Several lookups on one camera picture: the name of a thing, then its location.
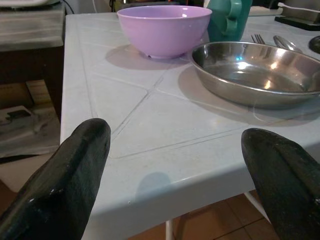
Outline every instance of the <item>wooden floor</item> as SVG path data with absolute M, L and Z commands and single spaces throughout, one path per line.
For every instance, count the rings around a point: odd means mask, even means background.
M 0 181 L 0 214 L 16 195 Z M 273 227 L 243 194 L 177 217 L 174 236 L 175 240 L 279 240 Z M 165 240 L 165 224 L 129 240 Z

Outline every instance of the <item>white table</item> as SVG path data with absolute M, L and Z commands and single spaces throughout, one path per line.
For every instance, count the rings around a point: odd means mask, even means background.
M 250 17 L 243 37 L 320 35 Z M 291 110 L 237 105 L 209 93 L 186 57 L 152 60 L 124 37 L 114 13 L 66 19 L 61 141 L 82 121 L 105 119 L 111 150 L 82 239 L 121 240 L 254 188 L 241 134 L 264 128 L 320 155 L 320 99 Z

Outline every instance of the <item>metal dish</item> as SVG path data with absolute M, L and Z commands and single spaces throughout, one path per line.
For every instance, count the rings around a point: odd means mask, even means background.
M 287 109 L 320 94 L 320 61 L 298 52 L 211 42 L 194 48 L 190 60 L 205 88 L 239 104 Z

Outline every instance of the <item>spoon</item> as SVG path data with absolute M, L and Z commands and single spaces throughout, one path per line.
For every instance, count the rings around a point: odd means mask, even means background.
M 274 43 L 278 48 L 288 49 L 291 51 L 295 51 L 298 53 L 303 53 L 300 48 L 298 48 L 293 42 L 284 39 L 282 36 L 274 36 L 273 37 Z

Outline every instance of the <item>purple bowl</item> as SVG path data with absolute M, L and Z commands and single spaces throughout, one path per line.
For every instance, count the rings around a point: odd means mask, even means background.
M 198 6 L 156 5 L 117 12 L 132 45 L 156 59 L 181 56 L 200 43 L 212 11 Z

